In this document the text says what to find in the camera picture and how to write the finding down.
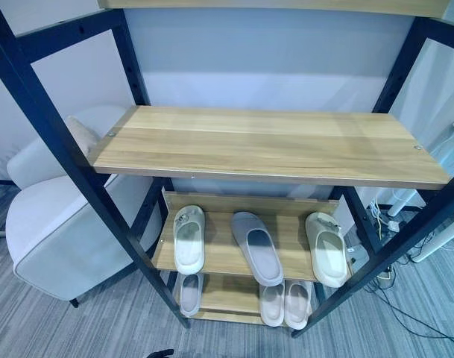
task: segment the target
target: white wall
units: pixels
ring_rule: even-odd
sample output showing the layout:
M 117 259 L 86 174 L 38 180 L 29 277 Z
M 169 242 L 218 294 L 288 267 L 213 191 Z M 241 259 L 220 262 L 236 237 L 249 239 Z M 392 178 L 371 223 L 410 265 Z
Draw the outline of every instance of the white wall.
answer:
M 0 0 L 15 34 L 98 10 L 96 0 Z M 110 32 L 66 48 L 33 64 L 62 117 L 96 104 L 129 107 L 132 95 Z M 0 81 L 0 179 L 6 162 L 37 136 Z
M 444 18 L 454 22 L 454 0 L 450 2 Z M 439 149 L 436 148 L 453 133 L 454 49 L 427 40 L 391 112 L 442 164 L 444 170 L 453 176 L 454 137 Z M 397 197 L 402 192 L 394 190 Z M 392 190 L 388 189 L 379 194 L 378 200 L 393 204 L 397 199 Z M 409 202 L 409 205 L 424 204 L 419 195 Z
M 97 9 L 95 0 L 0 0 L 16 34 Z M 412 19 L 317 10 L 129 10 L 154 105 L 370 112 Z M 110 34 L 34 64 L 60 114 L 132 98 Z M 34 138 L 0 85 L 0 178 Z M 326 198 L 330 187 L 176 180 L 181 190 Z M 350 220 L 344 207 L 340 213 Z
M 126 14 L 153 105 L 266 110 L 371 112 L 412 22 L 406 16 L 304 10 Z M 331 190 L 198 179 L 175 179 L 174 185 L 305 198 L 327 198 Z M 344 203 L 338 217 L 348 230 L 352 218 Z

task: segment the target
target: slipper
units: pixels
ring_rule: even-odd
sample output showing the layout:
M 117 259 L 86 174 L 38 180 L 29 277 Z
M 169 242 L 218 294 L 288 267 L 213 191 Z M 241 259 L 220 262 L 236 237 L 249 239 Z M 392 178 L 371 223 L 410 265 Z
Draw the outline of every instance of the slipper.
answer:
M 179 274 L 180 280 L 180 312 L 187 317 L 197 314 L 202 299 L 204 274 Z
M 174 219 L 174 261 L 181 274 L 204 267 L 205 215 L 196 205 L 180 209 Z
M 258 283 L 263 286 L 282 283 L 283 267 L 262 220 L 252 213 L 235 213 L 232 231 Z
M 347 280 L 346 254 L 341 227 L 324 213 L 306 218 L 306 236 L 316 278 L 329 287 L 341 287 Z
M 288 327 L 302 330 L 312 314 L 312 282 L 286 281 L 285 287 L 285 322 Z
M 262 321 L 278 327 L 285 316 L 285 281 L 276 286 L 259 285 L 259 311 Z

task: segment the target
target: armchair armrest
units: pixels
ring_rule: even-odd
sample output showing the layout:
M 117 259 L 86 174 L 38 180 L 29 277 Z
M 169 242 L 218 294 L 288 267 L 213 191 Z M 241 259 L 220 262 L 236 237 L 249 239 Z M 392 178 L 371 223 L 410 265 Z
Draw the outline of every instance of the armchair armrest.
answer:
M 7 163 L 10 178 L 20 188 L 66 175 L 41 138 L 35 139 Z

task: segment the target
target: wooden shelf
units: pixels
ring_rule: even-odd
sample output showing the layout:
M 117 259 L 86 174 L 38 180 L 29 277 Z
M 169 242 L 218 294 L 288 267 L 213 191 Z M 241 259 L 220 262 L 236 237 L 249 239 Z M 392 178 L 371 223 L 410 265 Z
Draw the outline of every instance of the wooden shelf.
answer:
M 231 228 L 232 214 L 248 210 L 266 224 L 283 265 L 285 279 L 316 280 L 304 228 L 305 218 L 313 212 L 332 213 L 337 201 L 288 198 L 258 198 L 167 192 L 169 215 L 157 245 L 153 264 L 162 270 L 175 271 L 174 217 L 187 204 L 196 204 L 205 212 L 205 263 L 202 272 L 253 276 L 237 245 Z
M 178 286 L 174 294 L 178 302 Z M 258 283 L 252 277 L 206 274 L 201 310 L 193 318 L 264 324 L 259 313 Z
M 135 107 L 92 151 L 100 173 L 440 189 L 393 116 Z
M 248 315 L 241 313 L 228 313 L 228 312 L 213 312 L 203 311 L 194 315 L 191 318 L 206 319 L 209 321 L 222 321 L 222 322 L 235 322 L 247 324 L 264 324 L 260 315 Z
M 367 13 L 442 17 L 449 0 L 98 0 L 103 8 L 125 7 L 250 7 L 346 10 Z
M 206 274 L 201 309 L 259 315 L 259 284 L 252 277 Z

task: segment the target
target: white armchair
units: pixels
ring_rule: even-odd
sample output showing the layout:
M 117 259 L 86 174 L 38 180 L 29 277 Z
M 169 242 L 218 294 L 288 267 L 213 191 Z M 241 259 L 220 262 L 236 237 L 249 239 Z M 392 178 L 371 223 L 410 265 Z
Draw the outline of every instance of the white armchair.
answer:
M 102 106 L 75 117 L 103 137 L 124 112 L 124 108 Z M 20 151 L 7 169 L 22 189 L 6 221 L 17 277 L 51 296 L 72 301 L 132 262 L 41 139 Z M 133 223 L 151 182 L 150 177 L 111 175 L 104 185 L 128 224 Z M 141 239 L 145 250 L 158 237 L 160 227 L 156 206 Z

